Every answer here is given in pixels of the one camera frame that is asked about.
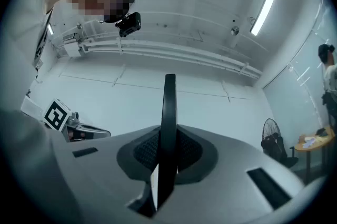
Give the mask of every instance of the glass wall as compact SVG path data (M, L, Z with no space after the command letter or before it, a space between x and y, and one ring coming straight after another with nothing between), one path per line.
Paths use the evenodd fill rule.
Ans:
M264 88L288 156L292 153L289 148L298 143L300 135L314 134L329 125L328 113L322 104L325 70L318 57L318 47L321 44L336 46L336 21L332 4L322 0L305 43L285 69ZM305 169L305 153L295 152L295 156L299 162L292 169ZM320 150L312 151L311 167L319 166L321 161Z

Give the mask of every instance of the round table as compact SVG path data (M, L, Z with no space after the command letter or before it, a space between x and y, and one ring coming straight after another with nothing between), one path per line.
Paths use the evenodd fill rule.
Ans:
M327 136L320 137L318 135L312 134L312 135L306 135L306 137L320 137L318 138L310 147L303 148L303 145L305 142L298 143L294 146L295 150L298 152L306 152L306 172L305 172L305 183L309 183L309 177L310 177L310 152L314 150L322 149L322 169L325 169L326 161L328 158L329 152L326 149L326 146L332 142L332 140L335 137L335 133L331 129L331 127L325 127L325 131L328 134Z

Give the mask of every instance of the white ceiling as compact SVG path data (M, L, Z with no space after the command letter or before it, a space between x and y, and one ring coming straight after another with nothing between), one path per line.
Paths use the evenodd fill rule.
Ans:
M136 0L131 12L140 12L142 29L123 39L150 40L190 46L224 55L259 70L277 52L296 21L302 0L275 0L271 11L257 36L249 30L249 17L256 17L264 0ZM94 17L81 16L71 4L56 4L52 26L52 43L61 46L62 36L72 32L77 23L84 25L83 39L94 35L95 41L116 40L117 28L113 24L100 24ZM230 34L232 26L240 27L238 37ZM111 33L105 38L97 36Z

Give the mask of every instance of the black vertical panel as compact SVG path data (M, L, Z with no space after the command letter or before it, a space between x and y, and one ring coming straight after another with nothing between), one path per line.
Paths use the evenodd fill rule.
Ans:
M177 135L176 103L175 74L169 74L165 76L162 125L158 147L158 209L173 191L177 172L175 146Z

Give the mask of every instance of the person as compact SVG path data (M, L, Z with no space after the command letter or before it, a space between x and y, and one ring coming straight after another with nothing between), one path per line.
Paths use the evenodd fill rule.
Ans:
M320 45L318 48L318 56L325 66L323 76L324 88L326 91L331 92L332 97L337 101L337 65L334 63L332 54L334 50L333 45Z
M47 42L53 6L61 0L12 0L0 27L0 108L19 110L36 76L35 67ZM67 0L83 15L102 15L106 22L125 16L135 0Z
M334 63L333 45L323 44L318 48L318 56L324 64L324 94L322 104L326 105L329 114L329 125L337 133L337 65Z
M38 120L20 112L23 99L36 76L35 67L47 42L49 20L58 1L11 0L2 17L1 160L5 160L4 170L8 172L5 181L17 184L19 188L15 186L20 189L19 192L27 195L39 210L53 217L53 222L79 223L84 221L81 210L68 186L69 182L62 175L52 142L52 139L60 139L60 136L57 131L45 128ZM135 0L68 1L79 13L104 15L114 22L127 13ZM75 158L69 158L67 162L76 165Z

